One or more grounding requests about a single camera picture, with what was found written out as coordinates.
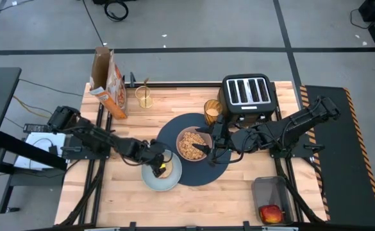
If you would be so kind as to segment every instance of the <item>toaster slot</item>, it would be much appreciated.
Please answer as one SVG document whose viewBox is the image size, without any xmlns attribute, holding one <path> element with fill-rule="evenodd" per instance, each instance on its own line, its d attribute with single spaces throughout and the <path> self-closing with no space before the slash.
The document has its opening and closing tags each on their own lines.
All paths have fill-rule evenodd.
<svg viewBox="0 0 375 231">
<path fill-rule="evenodd" d="M 247 103 L 246 87 L 244 86 L 243 80 L 237 80 L 238 92 L 240 93 L 240 99 L 242 103 Z"/>
<path fill-rule="evenodd" d="M 260 88 L 260 95 L 262 97 L 263 102 L 267 102 L 269 100 L 269 96 L 267 93 L 267 88 L 265 86 L 264 80 L 257 80 L 258 88 Z"/>
<path fill-rule="evenodd" d="M 250 91 L 251 91 L 251 97 L 253 99 L 253 102 L 260 102 L 260 98 L 258 98 L 258 93 L 257 93 L 256 81 L 249 80 L 249 84 L 250 84 Z"/>
<path fill-rule="evenodd" d="M 229 94 L 232 103 L 238 103 L 238 95 L 234 81 L 228 81 Z"/>
</svg>

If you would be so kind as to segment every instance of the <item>bowl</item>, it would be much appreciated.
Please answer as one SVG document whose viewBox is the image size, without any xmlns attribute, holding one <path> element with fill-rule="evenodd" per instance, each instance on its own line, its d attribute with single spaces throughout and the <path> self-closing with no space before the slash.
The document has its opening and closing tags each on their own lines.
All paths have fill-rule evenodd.
<svg viewBox="0 0 375 231">
<path fill-rule="evenodd" d="M 180 141 L 183 139 L 183 136 L 186 132 L 190 132 L 190 133 L 194 133 L 194 134 L 199 134 L 200 137 L 204 140 L 204 142 L 209 145 L 209 147 L 212 146 L 212 137 L 207 134 L 207 133 L 201 133 L 201 132 L 197 132 L 196 131 L 196 128 L 199 128 L 198 126 L 191 126 L 191 127 L 188 127 L 188 128 L 185 128 L 183 129 L 179 135 L 177 136 L 177 139 L 176 139 L 176 147 L 177 147 L 177 152 L 180 154 L 181 157 L 183 157 L 185 160 L 188 160 L 188 161 L 192 161 L 192 162 L 197 162 L 197 161 L 200 161 L 200 160 L 203 160 L 204 158 L 206 158 L 206 154 L 203 153 L 204 155 L 199 158 L 199 159 L 195 159 L 195 160 L 190 160 L 186 157 L 184 157 L 181 152 L 180 152 L 180 147 L 179 147 L 179 143 Z"/>
<path fill-rule="evenodd" d="M 163 155 L 170 157 L 172 152 L 165 150 Z M 142 180 L 152 190 L 163 192 L 172 189 L 176 186 L 181 178 L 181 162 L 179 157 L 174 154 L 172 158 L 173 169 L 172 173 L 167 178 L 157 178 L 154 176 L 152 169 L 147 164 L 142 165 Z"/>
</svg>

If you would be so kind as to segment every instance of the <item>plastic container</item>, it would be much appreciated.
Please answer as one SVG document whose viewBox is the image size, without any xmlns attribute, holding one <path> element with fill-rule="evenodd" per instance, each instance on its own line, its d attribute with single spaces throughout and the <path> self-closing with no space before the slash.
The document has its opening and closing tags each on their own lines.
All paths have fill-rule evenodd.
<svg viewBox="0 0 375 231">
<path fill-rule="evenodd" d="M 256 214 L 261 222 L 265 225 L 288 225 L 293 223 L 294 217 L 284 178 L 280 176 L 256 178 L 251 190 Z M 281 222 L 268 223 L 260 217 L 261 208 L 268 205 L 279 207 L 283 218 Z"/>
</svg>

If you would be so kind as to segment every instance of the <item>wooden table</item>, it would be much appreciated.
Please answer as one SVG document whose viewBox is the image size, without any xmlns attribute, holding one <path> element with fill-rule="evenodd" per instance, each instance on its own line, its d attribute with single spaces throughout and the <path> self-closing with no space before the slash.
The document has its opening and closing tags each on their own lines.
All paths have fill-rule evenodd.
<svg viewBox="0 0 375 231">
<path fill-rule="evenodd" d="M 281 115 L 286 117 L 298 111 L 292 83 L 276 81 L 275 84 Z M 112 129 L 120 137 L 154 139 L 174 117 L 203 113 L 204 103 L 217 99 L 218 90 L 217 87 L 152 88 L 154 105 L 143 109 L 138 105 L 135 90 L 127 89 L 129 117 L 113 120 Z M 95 123 L 99 102 L 88 91 L 89 85 L 80 110 L 83 117 Z M 315 171 L 299 158 L 294 158 L 292 163 L 300 195 L 318 217 L 326 220 Z M 63 221 L 82 197 L 87 165 L 88 161 L 82 160 L 66 174 L 55 223 Z M 104 171 L 97 226 L 128 227 L 131 221 L 136 221 L 138 227 L 241 226 L 243 221 L 262 225 L 255 213 L 250 189 L 254 179 L 261 176 L 276 176 L 274 160 L 268 151 L 245 155 L 210 184 L 199 187 L 179 184 L 167 192 L 154 192 L 144 185 L 140 167 L 127 166 L 112 152 Z M 86 222 L 90 221 L 93 198 L 90 201 Z"/>
</svg>

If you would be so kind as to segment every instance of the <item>food item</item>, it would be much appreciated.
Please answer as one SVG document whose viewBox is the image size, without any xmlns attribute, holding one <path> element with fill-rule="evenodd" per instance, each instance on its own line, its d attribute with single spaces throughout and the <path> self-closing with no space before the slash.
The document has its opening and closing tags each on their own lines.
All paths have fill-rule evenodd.
<svg viewBox="0 0 375 231">
<path fill-rule="evenodd" d="M 189 160 L 197 160 L 203 157 L 204 153 L 193 147 L 192 144 L 206 145 L 199 134 L 186 132 L 179 142 L 180 154 Z"/>
<path fill-rule="evenodd" d="M 281 223 L 283 221 L 283 212 L 277 205 L 264 205 L 260 207 L 260 217 L 263 223 Z"/>
<path fill-rule="evenodd" d="M 219 115 L 219 112 L 216 109 L 214 109 L 214 108 L 207 109 L 206 113 L 209 116 L 218 116 Z"/>
<path fill-rule="evenodd" d="M 164 156 L 164 161 L 169 161 L 169 160 L 170 160 L 170 157 Z M 166 171 L 164 171 L 164 173 L 162 173 L 159 176 L 159 179 L 167 178 L 172 173 L 172 170 L 173 170 L 172 161 L 170 161 L 169 163 L 163 163 L 163 164 L 165 165 Z"/>
</svg>

